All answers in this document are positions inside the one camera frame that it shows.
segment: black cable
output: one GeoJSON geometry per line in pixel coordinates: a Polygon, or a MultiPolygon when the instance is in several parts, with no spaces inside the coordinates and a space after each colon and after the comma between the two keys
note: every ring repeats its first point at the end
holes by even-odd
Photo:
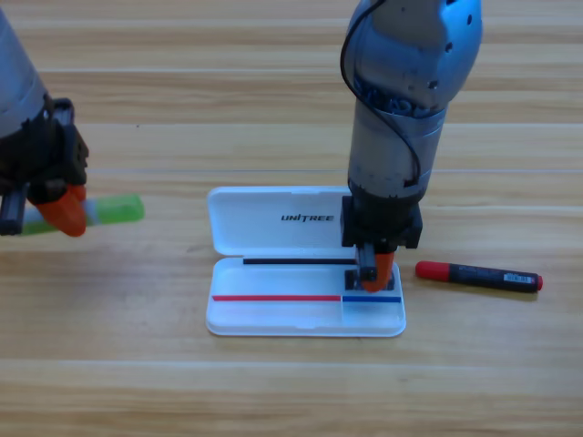
{"type": "Polygon", "coordinates": [[[354,85],[350,83],[350,81],[348,80],[348,76],[346,75],[346,52],[348,51],[348,45],[350,44],[354,33],[358,29],[358,26],[360,25],[360,23],[362,21],[364,21],[364,19],[366,19],[370,14],[372,14],[378,7],[383,5],[385,2],[386,2],[386,0],[378,0],[374,5],[371,5],[367,9],[365,9],[364,12],[362,12],[356,18],[356,20],[354,20],[353,26],[350,28],[350,30],[348,31],[348,34],[346,35],[346,38],[344,39],[343,49],[340,52],[340,72],[343,75],[344,83],[346,84],[348,89],[350,89],[352,91],[354,96],[368,110],[370,110],[373,114],[375,114],[377,116],[377,118],[379,118],[381,121],[383,121],[383,123],[385,123],[388,127],[390,127],[392,129],[392,131],[399,138],[401,138],[403,140],[404,144],[409,148],[409,151],[411,152],[411,156],[412,156],[413,161],[415,163],[415,175],[414,175],[414,178],[413,178],[411,185],[417,185],[417,183],[419,183],[419,178],[421,177],[421,161],[419,160],[419,156],[417,155],[417,152],[415,152],[415,150],[414,150],[413,146],[411,146],[411,143],[409,142],[409,140],[403,135],[403,133],[401,132],[401,129],[399,129],[398,126],[396,126],[394,123],[392,123],[379,110],[377,110],[373,105],[371,105],[364,98],[364,96],[357,91],[357,89],[354,87],[354,85]]]}

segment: blue line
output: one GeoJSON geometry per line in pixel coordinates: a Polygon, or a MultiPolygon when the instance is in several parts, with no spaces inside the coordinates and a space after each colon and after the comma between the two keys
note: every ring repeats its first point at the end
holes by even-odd
{"type": "Polygon", "coordinates": [[[343,296],[343,302],[401,303],[399,297],[386,296],[343,296]]]}

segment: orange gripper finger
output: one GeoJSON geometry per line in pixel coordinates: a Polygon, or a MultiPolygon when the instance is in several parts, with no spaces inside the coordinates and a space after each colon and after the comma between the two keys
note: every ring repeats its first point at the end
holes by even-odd
{"type": "Polygon", "coordinates": [[[42,203],[35,207],[42,214],[46,223],[54,226],[69,237],[80,237],[85,233],[87,219],[79,197],[82,190],[69,189],[55,202],[42,203]]]}
{"type": "Polygon", "coordinates": [[[391,253],[377,253],[374,255],[376,260],[376,280],[363,281],[363,288],[369,293],[376,293],[382,290],[391,280],[391,272],[393,271],[394,252],[391,253]]]}

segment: black line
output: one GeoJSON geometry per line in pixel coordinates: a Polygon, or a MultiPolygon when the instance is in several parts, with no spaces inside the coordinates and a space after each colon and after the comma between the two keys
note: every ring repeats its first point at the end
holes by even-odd
{"type": "Polygon", "coordinates": [[[354,266],[356,259],[250,258],[243,259],[243,264],[354,266]]]}

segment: marker label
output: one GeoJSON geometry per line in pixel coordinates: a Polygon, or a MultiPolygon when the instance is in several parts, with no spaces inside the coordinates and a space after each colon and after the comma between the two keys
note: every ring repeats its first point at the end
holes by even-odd
{"type": "Polygon", "coordinates": [[[535,279],[528,276],[520,276],[514,273],[506,273],[504,275],[504,280],[507,282],[518,282],[520,284],[534,284],[535,279]]]}

